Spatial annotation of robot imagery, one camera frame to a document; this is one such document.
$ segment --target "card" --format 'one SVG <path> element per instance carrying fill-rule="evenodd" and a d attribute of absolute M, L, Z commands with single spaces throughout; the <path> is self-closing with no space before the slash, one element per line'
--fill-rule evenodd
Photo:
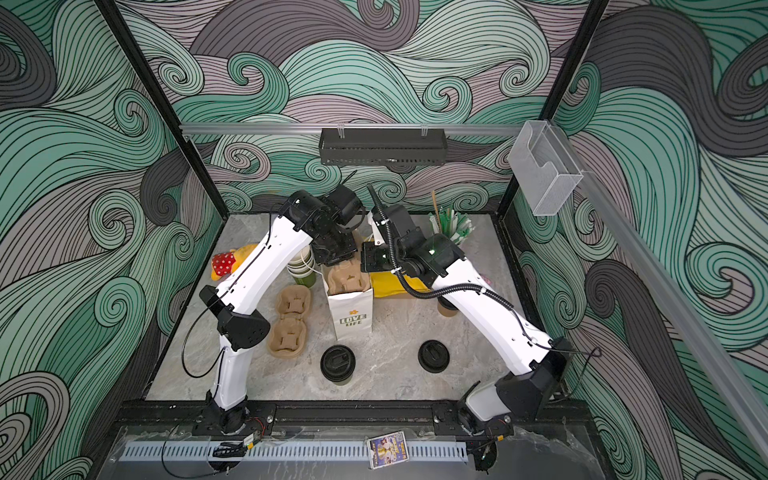
<path fill-rule="evenodd" d="M 409 459 L 406 435 L 403 432 L 388 433 L 367 439 L 368 458 L 371 468 L 381 468 L 405 462 Z"/>

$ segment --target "clear acrylic holder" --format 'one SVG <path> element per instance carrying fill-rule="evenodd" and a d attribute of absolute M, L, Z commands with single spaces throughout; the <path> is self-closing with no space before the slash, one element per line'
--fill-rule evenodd
<path fill-rule="evenodd" d="M 583 175 L 565 132 L 548 121 L 525 122 L 509 151 L 512 173 L 537 217 L 557 215 Z"/>

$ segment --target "gray marble surface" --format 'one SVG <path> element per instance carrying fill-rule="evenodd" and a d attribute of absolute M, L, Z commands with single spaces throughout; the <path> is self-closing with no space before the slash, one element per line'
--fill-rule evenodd
<path fill-rule="evenodd" d="M 414 216 L 425 231 L 426 216 Z M 496 291 L 519 305 L 504 254 L 488 215 L 472 215 L 475 231 L 462 245 L 477 270 L 491 280 Z M 215 252 L 225 252 L 259 241 L 267 229 L 267 215 L 233 215 L 227 221 Z M 370 232 L 363 225 L 361 233 Z M 187 376 L 181 367 L 181 346 L 192 322 L 205 308 L 197 295 L 203 285 L 215 284 L 208 270 L 194 296 L 157 372 L 148 400 L 199 400 L 215 380 L 215 369 L 200 379 Z M 258 310 L 270 322 L 276 320 L 278 292 L 293 284 L 284 270 L 259 302 Z M 266 341 L 256 346 L 247 384 L 250 399 L 459 399 L 477 380 L 497 379 L 507 369 L 488 340 L 461 313 L 447 318 L 437 312 L 437 300 L 374 299 L 373 329 L 368 336 L 345 340 L 353 350 L 356 368 L 350 382 L 337 386 L 323 377 L 319 361 L 337 343 L 323 283 L 312 288 L 313 305 L 308 317 L 307 345 L 296 359 L 276 359 Z M 204 372 L 219 353 L 216 319 L 205 313 L 190 334 L 185 359 L 192 373 Z M 428 339 L 443 342 L 451 354 L 448 368 L 439 374 L 419 365 L 419 346 Z"/>

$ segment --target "red polka dot fabric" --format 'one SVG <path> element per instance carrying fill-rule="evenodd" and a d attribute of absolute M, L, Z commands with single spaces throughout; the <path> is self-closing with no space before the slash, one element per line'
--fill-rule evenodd
<path fill-rule="evenodd" d="M 214 258 L 210 261 L 210 265 L 214 268 L 214 272 L 216 272 L 216 275 L 218 276 L 232 273 L 233 263 L 235 263 L 235 256 L 232 252 L 214 255 Z"/>

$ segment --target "white paper bag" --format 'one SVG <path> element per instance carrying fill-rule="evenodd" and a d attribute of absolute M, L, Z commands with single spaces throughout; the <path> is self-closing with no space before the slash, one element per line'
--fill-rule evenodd
<path fill-rule="evenodd" d="M 323 287 L 328 296 L 336 339 L 370 333 L 373 325 L 373 288 L 368 288 L 365 292 L 328 295 L 325 277 L 323 275 Z"/>

